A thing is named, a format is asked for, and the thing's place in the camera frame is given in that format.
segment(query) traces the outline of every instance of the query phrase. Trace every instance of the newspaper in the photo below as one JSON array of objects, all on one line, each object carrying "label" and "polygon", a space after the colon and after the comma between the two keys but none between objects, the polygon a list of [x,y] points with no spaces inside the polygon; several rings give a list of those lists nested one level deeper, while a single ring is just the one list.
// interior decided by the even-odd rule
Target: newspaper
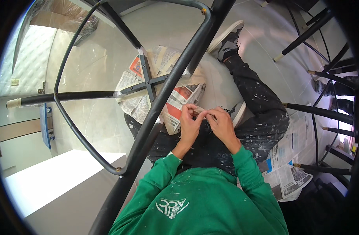
[{"label": "newspaper", "polygon": [[[172,47],[158,46],[147,50],[146,57],[150,66],[152,78],[169,74],[182,51]],[[129,69],[123,72],[117,84],[116,91],[144,82],[144,75],[140,69],[140,59],[137,56]],[[182,105],[187,103],[197,104],[205,91],[205,76],[198,66],[190,78],[181,78],[172,91],[161,115],[164,119],[168,134],[177,134],[180,131],[179,118],[181,117]],[[159,94],[163,84],[155,86],[156,94]],[[151,103],[147,90],[141,90],[124,97],[117,98],[122,110],[132,116],[140,124],[143,124]]]},{"label": "newspaper", "polygon": [[314,144],[314,129],[311,115],[295,112],[290,115],[289,128],[284,137],[271,149],[267,157],[268,171],[276,171],[298,154]]},{"label": "newspaper", "polygon": [[273,195],[280,202],[296,200],[313,178],[293,163],[299,162],[299,155],[308,152],[314,144],[311,115],[295,112],[290,116],[285,136],[276,144],[267,158],[268,171],[263,172],[264,181],[271,185]]},{"label": "newspaper", "polygon": [[271,185],[276,200],[281,202],[296,200],[302,188],[313,178],[311,174],[305,173],[298,167],[293,167],[293,162],[297,161],[298,159],[295,157],[276,171],[263,173],[264,181]]}]

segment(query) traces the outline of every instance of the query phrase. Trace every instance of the person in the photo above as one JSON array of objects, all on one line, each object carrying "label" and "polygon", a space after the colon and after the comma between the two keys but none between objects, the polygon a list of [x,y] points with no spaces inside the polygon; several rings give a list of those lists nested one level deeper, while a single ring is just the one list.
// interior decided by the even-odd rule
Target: person
[{"label": "person", "polygon": [[[154,167],[139,181],[109,234],[288,234],[257,164],[283,137],[289,117],[275,93],[239,57],[243,26],[238,21],[229,27],[210,52],[228,67],[254,116],[234,129],[241,104],[229,112],[216,107],[200,114],[196,105],[182,106],[181,132],[159,133],[147,156]],[[136,137],[141,125],[127,114],[125,121],[134,126]]]},{"label": "person", "polygon": [[[345,76],[343,79],[346,79],[349,82],[354,83],[356,86],[359,84],[357,76]],[[315,91],[318,94],[321,94],[326,88],[326,84],[320,80],[315,81]],[[356,92],[353,88],[348,87],[340,82],[331,82],[327,87],[327,90],[324,92],[323,96],[335,96],[335,91],[338,96],[355,96]],[[338,108],[343,110],[349,115],[353,115],[354,102],[347,99],[337,99]],[[330,102],[329,110],[336,111],[336,99],[333,97]]]}]

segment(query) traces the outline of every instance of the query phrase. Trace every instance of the plastic wrap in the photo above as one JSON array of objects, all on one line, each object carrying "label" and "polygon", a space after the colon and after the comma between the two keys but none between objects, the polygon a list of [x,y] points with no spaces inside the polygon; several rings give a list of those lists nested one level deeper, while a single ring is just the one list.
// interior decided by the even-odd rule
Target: plastic wrap
[{"label": "plastic wrap", "polygon": [[[88,11],[68,0],[48,0],[50,7],[45,7],[32,18],[31,25],[52,27],[70,32],[76,32]],[[84,25],[74,45],[97,29],[99,19],[92,15]]]},{"label": "plastic wrap", "polygon": [[[165,46],[158,46],[147,50],[146,54],[152,77],[156,78],[170,73],[181,53],[182,51],[179,49]],[[116,91],[121,91],[141,82],[144,82],[144,77],[140,69],[139,56],[137,56],[129,69],[123,72]],[[161,111],[168,134],[173,135],[179,132],[181,127],[179,118],[181,116],[182,105],[187,103],[197,104],[205,91],[205,83],[204,72],[200,66],[196,68],[191,77],[181,78],[178,81]],[[157,94],[162,86],[163,84],[155,86]],[[117,98],[117,102],[125,113],[131,115],[140,124],[143,123],[151,107],[146,89]]]},{"label": "plastic wrap", "polygon": [[36,0],[32,6],[27,11],[26,15],[21,22],[19,29],[19,33],[17,35],[17,40],[15,44],[14,50],[14,58],[13,58],[13,67],[12,72],[14,72],[14,68],[16,65],[17,57],[19,55],[20,48],[22,46],[22,41],[29,30],[29,25],[33,17],[35,17],[40,11],[50,11],[53,0]]}]

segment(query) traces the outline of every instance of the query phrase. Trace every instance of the black jeans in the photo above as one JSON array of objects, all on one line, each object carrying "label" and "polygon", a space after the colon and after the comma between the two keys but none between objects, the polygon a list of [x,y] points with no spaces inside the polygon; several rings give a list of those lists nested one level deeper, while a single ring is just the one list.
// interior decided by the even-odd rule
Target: black jeans
[{"label": "black jeans", "polygon": [[[244,63],[239,55],[230,57],[225,65],[233,75],[246,106],[255,115],[235,129],[243,146],[253,153],[261,171],[267,170],[266,158],[270,150],[284,136],[289,126],[285,107],[276,94],[264,84],[257,74]],[[141,127],[130,115],[125,114],[127,124],[136,138]],[[154,163],[176,147],[181,133],[168,135],[160,132],[147,158]],[[225,145],[213,134],[208,122],[203,120],[199,136],[183,158],[178,173],[194,167],[217,167],[235,176],[233,158]]]}]

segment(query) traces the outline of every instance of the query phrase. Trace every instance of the gray sneaker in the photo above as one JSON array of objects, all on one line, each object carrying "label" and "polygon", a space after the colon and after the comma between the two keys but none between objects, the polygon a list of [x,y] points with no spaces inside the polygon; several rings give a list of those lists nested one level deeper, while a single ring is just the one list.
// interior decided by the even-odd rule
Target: gray sneaker
[{"label": "gray sneaker", "polygon": [[236,128],[241,124],[243,114],[246,109],[245,101],[236,104],[228,113],[233,120],[233,127]]},{"label": "gray sneaker", "polygon": [[239,20],[232,24],[219,37],[214,39],[209,45],[207,52],[223,62],[226,58],[238,53],[238,37],[245,23]]}]

